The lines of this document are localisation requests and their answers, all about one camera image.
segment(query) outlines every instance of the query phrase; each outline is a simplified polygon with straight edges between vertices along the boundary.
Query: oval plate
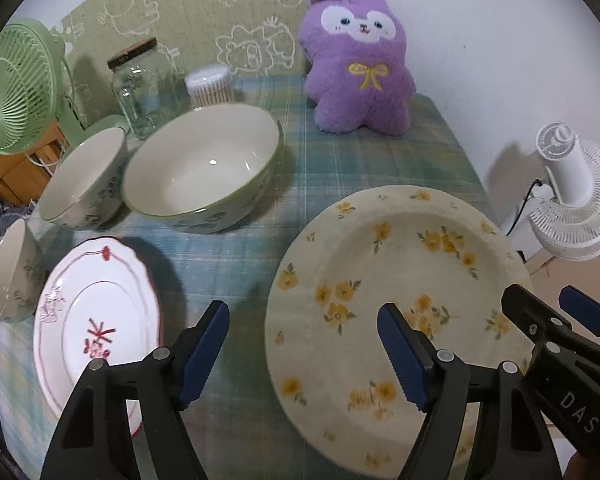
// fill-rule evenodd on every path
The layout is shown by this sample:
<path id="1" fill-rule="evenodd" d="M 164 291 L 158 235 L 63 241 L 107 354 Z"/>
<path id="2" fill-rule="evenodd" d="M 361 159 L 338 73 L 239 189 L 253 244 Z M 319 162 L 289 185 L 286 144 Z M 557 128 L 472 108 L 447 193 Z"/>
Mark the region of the oval plate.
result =
<path id="1" fill-rule="evenodd" d="M 139 361 L 160 346 L 160 308 L 144 264 L 115 238 L 87 240 L 56 265 L 42 290 L 33 332 L 38 381 L 60 417 L 93 358 Z M 128 400 L 129 429 L 142 423 Z"/>
<path id="2" fill-rule="evenodd" d="M 424 416 L 400 389 L 378 310 L 395 303 L 469 364 L 526 367 L 532 344 L 500 307 L 511 283 L 531 288 L 508 240 L 447 193 L 385 186 L 330 206 L 289 247 L 267 303 L 267 365 L 286 416 L 340 466 L 396 478 Z M 476 420 L 470 405 L 456 465 L 469 458 Z"/>

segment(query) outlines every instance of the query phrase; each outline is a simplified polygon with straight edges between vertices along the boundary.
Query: table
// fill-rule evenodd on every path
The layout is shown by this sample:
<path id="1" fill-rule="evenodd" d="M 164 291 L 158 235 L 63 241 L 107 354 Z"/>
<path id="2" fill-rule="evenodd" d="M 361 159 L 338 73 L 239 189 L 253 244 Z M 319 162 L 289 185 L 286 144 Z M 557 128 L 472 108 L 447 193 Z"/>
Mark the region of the table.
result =
<path id="1" fill-rule="evenodd" d="M 300 437 L 267 373 L 269 288 L 286 249 L 307 223 L 350 193 L 388 184 L 442 189 L 492 217 L 478 177 L 429 98 L 412 101 L 414 124 L 401 139 L 366 128 L 330 135 L 316 129 L 303 84 L 302 76 L 237 82 L 238 97 L 280 120 L 285 146 L 266 194 L 233 228 L 187 235 L 128 212 L 100 232 L 72 232 L 36 215 L 29 219 L 49 269 L 74 245 L 103 234 L 133 247 L 157 287 L 166 344 L 194 325 L 211 300 L 229 305 L 224 347 L 200 400 L 183 413 L 211 480 L 362 478 L 332 464 Z M 37 480 L 56 419 L 38 386 L 32 334 L 32 318 L 0 324 L 0 415 L 10 452 Z M 143 478 L 155 478 L 142 433 L 134 447 Z"/>

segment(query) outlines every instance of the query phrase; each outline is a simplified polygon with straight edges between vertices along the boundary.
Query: embroidered ribbon bow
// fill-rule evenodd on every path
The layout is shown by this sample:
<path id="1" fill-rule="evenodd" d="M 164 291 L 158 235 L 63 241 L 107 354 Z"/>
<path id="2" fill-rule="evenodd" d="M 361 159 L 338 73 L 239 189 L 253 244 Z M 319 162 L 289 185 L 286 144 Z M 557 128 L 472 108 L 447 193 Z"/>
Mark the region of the embroidered ribbon bow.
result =
<path id="1" fill-rule="evenodd" d="M 362 85 L 360 85 L 361 90 L 364 90 L 370 84 L 372 84 L 376 90 L 382 90 L 376 76 L 389 75 L 389 67 L 384 63 L 378 63 L 375 66 L 365 65 L 364 63 L 351 63 L 349 65 L 349 73 L 351 75 L 365 76 L 365 80 L 362 82 Z"/>

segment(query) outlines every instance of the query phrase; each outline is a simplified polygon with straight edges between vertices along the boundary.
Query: plate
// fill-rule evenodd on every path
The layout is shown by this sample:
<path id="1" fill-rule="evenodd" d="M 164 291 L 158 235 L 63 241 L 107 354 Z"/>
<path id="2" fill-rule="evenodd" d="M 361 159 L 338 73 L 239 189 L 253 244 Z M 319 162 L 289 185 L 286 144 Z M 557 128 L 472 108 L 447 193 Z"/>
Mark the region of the plate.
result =
<path id="1" fill-rule="evenodd" d="M 144 264 L 115 238 L 74 247 L 49 275 L 36 310 L 33 357 L 46 402 L 57 417 L 91 359 L 116 365 L 160 346 L 160 308 Z M 142 415 L 127 401 L 135 435 Z"/>
<path id="2" fill-rule="evenodd" d="M 502 314 L 530 277 L 479 211 L 433 189 L 385 186 L 320 213 L 291 244 L 269 294 L 267 365 L 286 416 L 340 466 L 396 478 L 424 416 L 404 397 L 378 337 L 395 303 L 414 328 L 469 364 L 526 367 L 532 348 Z M 467 462 L 477 406 L 455 464 Z"/>

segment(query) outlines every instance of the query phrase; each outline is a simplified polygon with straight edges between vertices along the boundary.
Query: stuffed animal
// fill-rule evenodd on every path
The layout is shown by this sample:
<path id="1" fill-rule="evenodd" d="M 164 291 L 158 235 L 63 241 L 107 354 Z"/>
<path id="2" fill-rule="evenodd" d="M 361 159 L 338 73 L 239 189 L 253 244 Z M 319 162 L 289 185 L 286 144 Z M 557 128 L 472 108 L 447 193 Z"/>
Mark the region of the stuffed animal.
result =
<path id="1" fill-rule="evenodd" d="M 340 133 L 365 124 L 396 136 L 410 126 L 407 39 L 385 0 L 311 2 L 298 40 L 313 64 L 304 92 L 318 103 L 318 128 Z"/>

